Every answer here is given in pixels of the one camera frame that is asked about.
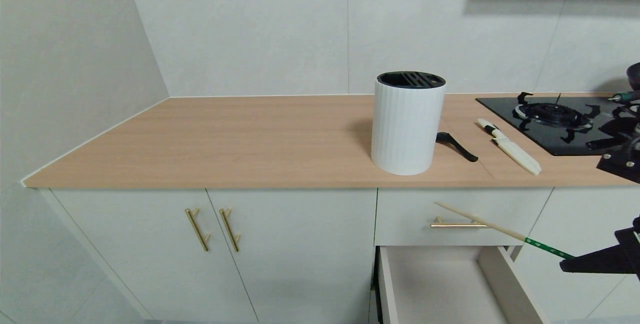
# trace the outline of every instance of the open drawer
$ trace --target open drawer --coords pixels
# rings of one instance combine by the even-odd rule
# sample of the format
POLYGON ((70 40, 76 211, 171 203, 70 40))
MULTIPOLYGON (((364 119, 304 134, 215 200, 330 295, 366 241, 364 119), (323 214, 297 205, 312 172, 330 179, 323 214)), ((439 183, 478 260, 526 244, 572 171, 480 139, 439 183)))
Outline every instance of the open drawer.
POLYGON ((549 324, 502 246, 381 246, 382 324, 549 324))

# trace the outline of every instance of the black stovetop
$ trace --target black stovetop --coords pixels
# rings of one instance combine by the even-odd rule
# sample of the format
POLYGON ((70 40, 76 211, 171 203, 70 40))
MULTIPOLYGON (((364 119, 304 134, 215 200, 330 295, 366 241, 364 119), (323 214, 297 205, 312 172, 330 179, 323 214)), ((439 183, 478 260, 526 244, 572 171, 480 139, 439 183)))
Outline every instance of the black stovetop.
POLYGON ((561 114, 569 109, 571 112, 575 110, 579 119, 562 126, 557 123, 545 125, 535 117, 523 118, 522 109, 526 108, 516 110, 519 105, 516 94, 510 98, 476 99, 553 156, 599 156, 611 149, 619 149, 638 123, 624 114, 615 116, 613 113, 620 105, 604 97, 528 95, 523 100, 526 105, 549 103, 542 108, 561 114))

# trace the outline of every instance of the gas stove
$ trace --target gas stove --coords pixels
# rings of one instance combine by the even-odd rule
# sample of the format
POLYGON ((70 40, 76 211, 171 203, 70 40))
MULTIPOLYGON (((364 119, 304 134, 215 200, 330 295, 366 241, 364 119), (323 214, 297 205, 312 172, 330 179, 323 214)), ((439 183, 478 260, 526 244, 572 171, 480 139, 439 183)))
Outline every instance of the gas stove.
POLYGON ((476 101, 553 156, 600 156, 640 135, 638 105, 619 105, 606 97, 523 92, 476 101))

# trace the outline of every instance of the drawer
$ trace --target drawer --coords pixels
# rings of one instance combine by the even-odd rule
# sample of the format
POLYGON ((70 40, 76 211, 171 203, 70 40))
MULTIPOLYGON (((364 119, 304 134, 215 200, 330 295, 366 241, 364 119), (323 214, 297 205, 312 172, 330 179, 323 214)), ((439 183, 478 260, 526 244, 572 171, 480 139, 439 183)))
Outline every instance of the drawer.
POLYGON ((385 189, 377 195, 375 245, 521 245, 489 228, 444 226, 432 228, 439 217, 445 224, 470 224, 465 217, 434 204, 450 204, 464 212, 513 231, 528 234, 552 188, 385 189))
POLYGON ((382 246, 382 324, 549 324, 502 246, 382 246))

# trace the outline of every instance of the knife handle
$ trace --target knife handle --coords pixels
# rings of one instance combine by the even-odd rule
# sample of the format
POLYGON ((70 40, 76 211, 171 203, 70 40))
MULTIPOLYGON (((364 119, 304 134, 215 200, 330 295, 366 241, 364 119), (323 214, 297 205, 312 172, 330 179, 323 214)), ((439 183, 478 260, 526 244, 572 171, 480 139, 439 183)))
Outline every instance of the knife handle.
POLYGON ((451 146, 453 146, 458 152, 460 152, 460 154, 469 162, 471 163, 475 163, 478 161, 478 157, 471 154, 467 149, 465 149, 464 146, 460 145, 459 142, 457 142, 457 140, 455 140, 451 134, 449 134, 448 132, 444 132, 441 131, 438 133, 438 135, 436 136, 436 142, 437 143, 446 143, 446 144, 451 144, 451 146))
POLYGON ((487 134, 489 135, 493 135, 492 133, 494 132, 494 130, 498 129, 494 124, 491 124, 489 121, 485 119, 478 119, 478 124, 480 124, 482 129, 486 131, 487 134))

